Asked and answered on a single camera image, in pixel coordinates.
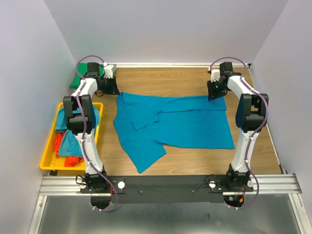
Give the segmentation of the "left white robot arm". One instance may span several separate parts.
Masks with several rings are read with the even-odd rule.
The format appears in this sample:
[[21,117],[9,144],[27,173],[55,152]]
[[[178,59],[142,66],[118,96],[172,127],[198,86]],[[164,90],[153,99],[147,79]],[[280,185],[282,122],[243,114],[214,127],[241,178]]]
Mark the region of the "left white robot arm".
[[92,96],[98,90],[100,80],[108,72],[113,77],[115,67],[107,63],[87,64],[87,72],[80,76],[78,88],[63,98],[66,127],[73,133],[82,151],[85,162],[85,176],[82,183],[86,189],[96,193],[117,193],[113,183],[107,178],[104,165],[100,160],[95,143],[97,128],[96,115],[93,109]]

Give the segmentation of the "aluminium frame rail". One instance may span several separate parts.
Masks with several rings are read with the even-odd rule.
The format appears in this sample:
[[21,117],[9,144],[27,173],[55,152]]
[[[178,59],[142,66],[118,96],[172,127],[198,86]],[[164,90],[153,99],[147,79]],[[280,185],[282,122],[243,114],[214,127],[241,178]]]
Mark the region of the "aluminium frame rail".
[[45,176],[31,234],[309,234],[294,174],[112,176],[117,194],[80,177]]

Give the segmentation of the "folded green t shirt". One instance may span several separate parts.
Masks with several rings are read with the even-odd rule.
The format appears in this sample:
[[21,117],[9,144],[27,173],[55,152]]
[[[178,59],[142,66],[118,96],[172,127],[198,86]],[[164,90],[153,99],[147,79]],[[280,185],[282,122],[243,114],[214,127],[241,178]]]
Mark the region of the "folded green t shirt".
[[[88,71],[87,63],[80,63],[78,65],[78,72],[81,75],[85,75]],[[75,77],[73,81],[70,83],[69,88],[70,89],[77,89],[80,85],[81,76],[79,74],[75,74]]]

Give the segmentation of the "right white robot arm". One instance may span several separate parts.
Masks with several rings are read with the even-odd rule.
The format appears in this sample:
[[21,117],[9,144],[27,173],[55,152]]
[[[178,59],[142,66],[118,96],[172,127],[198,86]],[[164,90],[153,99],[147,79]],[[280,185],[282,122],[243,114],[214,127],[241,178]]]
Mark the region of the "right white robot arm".
[[211,79],[207,81],[208,100],[224,97],[232,91],[239,99],[235,115],[238,128],[238,142],[234,158],[225,175],[217,176],[220,190],[239,191],[250,187],[251,158],[255,141],[267,123],[268,102],[267,94],[261,94],[246,82],[244,75],[233,71],[231,62],[223,62],[218,69],[208,68]]

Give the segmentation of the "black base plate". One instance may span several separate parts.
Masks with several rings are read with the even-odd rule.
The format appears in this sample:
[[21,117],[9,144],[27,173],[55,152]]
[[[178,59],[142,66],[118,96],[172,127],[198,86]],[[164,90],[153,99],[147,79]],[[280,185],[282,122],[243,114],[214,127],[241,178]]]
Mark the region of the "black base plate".
[[243,187],[239,191],[221,191],[217,185],[222,175],[156,175],[156,176],[108,176],[117,193],[96,193],[82,184],[84,176],[76,177],[82,194],[91,196],[91,204],[101,209],[116,204],[227,202],[242,207],[241,198],[254,188]]

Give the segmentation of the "yellow plastic bin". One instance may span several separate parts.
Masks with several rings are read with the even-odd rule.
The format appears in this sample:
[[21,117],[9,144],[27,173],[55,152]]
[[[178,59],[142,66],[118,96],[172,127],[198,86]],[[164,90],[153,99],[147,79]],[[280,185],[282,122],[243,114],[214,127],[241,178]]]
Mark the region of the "yellow plastic bin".
[[52,121],[52,125],[50,127],[50,132],[43,150],[43,154],[41,157],[40,165],[39,167],[42,170],[59,170],[59,171],[85,171],[85,163],[80,162],[74,167],[65,167],[65,157],[59,157],[57,158],[55,156],[55,151],[53,148],[53,140],[56,137],[56,131],[55,131],[55,125],[57,121],[57,114],[59,110],[63,107],[63,103],[59,103],[54,115],[54,119]]

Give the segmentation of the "teal t shirt in bin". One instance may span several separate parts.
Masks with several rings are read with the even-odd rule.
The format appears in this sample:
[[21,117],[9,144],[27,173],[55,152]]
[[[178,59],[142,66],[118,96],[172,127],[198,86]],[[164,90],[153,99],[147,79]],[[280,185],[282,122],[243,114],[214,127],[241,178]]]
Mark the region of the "teal t shirt in bin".
[[58,151],[59,156],[83,157],[80,145],[75,135],[72,133],[72,131],[69,131],[66,127],[65,112],[63,107],[61,107],[58,111],[55,131],[59,133],[65,133],[59,147]]

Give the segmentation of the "orange t shirt in bin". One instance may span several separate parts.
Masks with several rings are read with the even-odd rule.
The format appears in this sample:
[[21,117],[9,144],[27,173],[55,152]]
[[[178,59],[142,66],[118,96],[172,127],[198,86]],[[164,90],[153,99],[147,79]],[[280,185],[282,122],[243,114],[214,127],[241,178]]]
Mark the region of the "orange t shirt in bin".
[[[66,132],[56,132],[56,137],[53,140],[53,149],[55,152],[55,157],[59,158],[59,149],[61,147],[61,143]],[[74,167],[77,164],[84,161],[82,156],[64,156],[64,167]]]

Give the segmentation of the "blue t shirt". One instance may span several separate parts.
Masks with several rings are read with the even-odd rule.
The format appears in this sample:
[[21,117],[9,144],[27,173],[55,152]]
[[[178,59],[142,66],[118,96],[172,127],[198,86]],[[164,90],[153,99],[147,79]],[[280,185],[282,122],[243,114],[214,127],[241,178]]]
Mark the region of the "blue t shirt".
[[126,92],[116,98],[113,121],[120,144],[138,173],[162,156],[164,145],[192,149],[234,149],[224,98],[157,97]]

